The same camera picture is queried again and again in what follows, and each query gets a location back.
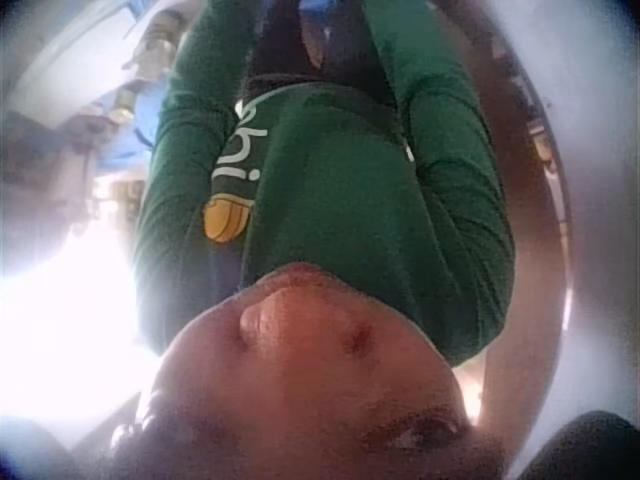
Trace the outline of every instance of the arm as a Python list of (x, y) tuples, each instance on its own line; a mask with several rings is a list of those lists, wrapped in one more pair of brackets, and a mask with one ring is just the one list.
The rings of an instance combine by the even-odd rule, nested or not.
[(201, 222), (211, 172), (237, 124), (234, 104), (254, 39), (257, 4), (208, 0), (171, 75), (134, 247), (140, 326), (158, 352), (210, 306), (197, 292), (206, 289), (207, 278), (184, 279), (188, 285), (181, 280), (183, 252), (194, 255), (192, 250), (207, 246), (189, 230)]
[(362, 1), (442, 253), (468, 305), (451, 348), (478, 351), (501, 331), (513, 284), (513, 239), (489, 132), (471, 79), (425, 0)]

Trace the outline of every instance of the person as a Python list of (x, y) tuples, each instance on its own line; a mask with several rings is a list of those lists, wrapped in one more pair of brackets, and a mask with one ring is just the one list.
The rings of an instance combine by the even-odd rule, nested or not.
[(209, 0), (177, 58), (134, 254), (162, 365), (114, 478), (500, 474), (451, 370), (513, 283), (472, 82), (423, 0), (331, 12), (313, 63), (299, 0)]

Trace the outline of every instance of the eye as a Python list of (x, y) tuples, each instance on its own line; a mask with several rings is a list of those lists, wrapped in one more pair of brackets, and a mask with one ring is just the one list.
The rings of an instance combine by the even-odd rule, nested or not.
[(461, 434), (461, 429), (453, 422), (421, 420), (388, 443), (389, 448), (407, 451), (424, 451), (442, 447)]

